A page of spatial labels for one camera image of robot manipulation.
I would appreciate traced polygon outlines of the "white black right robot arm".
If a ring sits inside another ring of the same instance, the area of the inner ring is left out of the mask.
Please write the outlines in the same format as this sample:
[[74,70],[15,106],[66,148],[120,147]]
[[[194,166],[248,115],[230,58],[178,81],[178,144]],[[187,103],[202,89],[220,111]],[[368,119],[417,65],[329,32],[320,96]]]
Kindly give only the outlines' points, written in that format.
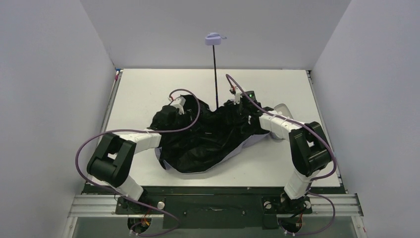
[[329,163],[337,167],[321,125],[316,121],[299,122],[285,115],[283,111],[263,108],[256,101],[253,91],[242,93],[239,89],[232,89],[230,92],[234,95],[231,100],[233,105],[256,113],[248,117],[250,124],[255,124],[290,144],[294,170],[280,196],[280,212],[296,214],[309,210],[311,204],[307,195],[312,183],[320,178],[320,171]]

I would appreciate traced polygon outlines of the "lavender folding umbrella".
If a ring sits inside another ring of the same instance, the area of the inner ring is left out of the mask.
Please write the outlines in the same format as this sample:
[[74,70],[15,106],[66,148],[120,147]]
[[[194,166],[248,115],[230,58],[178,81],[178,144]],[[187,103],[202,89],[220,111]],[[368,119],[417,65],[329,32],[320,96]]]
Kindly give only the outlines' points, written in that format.
[[192,95],[183,97],[188,110],[201,106],[201,115],[188,131],[164,134],[155,154],[165,170],[174,169],[183,174],[205,172],[269,134],[255,124],[235,122],[224,104],[211,111],[207,103],[197,102]]

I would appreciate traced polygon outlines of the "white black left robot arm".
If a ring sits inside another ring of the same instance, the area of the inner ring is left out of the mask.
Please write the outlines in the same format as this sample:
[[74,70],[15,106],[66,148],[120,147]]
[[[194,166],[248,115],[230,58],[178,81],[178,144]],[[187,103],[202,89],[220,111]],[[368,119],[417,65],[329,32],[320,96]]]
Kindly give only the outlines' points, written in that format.
[[86,170],[92,177],[105,182],[108,188],[127,201],[151,210],[146,191],[130,177],[134,155],[161,147],[164,134],[179,135],[192,128],[201,115],[201,106],[188,110],[185,106],[166,105],[157,112],[152,125],[143,130],[107,131],[92,154]]

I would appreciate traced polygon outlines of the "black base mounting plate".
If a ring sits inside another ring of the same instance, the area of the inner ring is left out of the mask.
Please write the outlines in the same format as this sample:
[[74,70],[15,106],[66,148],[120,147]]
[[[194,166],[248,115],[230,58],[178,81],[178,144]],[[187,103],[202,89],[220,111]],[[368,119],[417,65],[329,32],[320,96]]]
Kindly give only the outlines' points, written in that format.
[[146,186],[140,203],[103,188],[86,185],[70,214],[80,217],[127,218],[142,232],[158,218],[163,228],[242,229],[279,227],[297,230],[303,217],[343,214],[344,187],[313,187],[298,200],[286,197],[282,187]]

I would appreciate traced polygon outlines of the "aluminium front frame rail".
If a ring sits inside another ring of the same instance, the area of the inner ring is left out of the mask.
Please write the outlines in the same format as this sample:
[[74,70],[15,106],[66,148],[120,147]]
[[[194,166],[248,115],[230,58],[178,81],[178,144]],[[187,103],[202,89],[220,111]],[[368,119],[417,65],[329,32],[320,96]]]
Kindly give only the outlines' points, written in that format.
[[[77,195],[68,213],[69,218],[162,218],[167,211],[176,216],[193,212],[226,212],[236,211],[239,215],[247,215],[252,211],[260,211],[268,200],[250,195],[181,195],[164,196],[157,199],[157,210],[132,211],[129,205],[117,201],[114,195]],[[327,194],[324,198],[309,195],[311,204],[307,210],[310,216],[362,217],[363,211],[356,194]]]

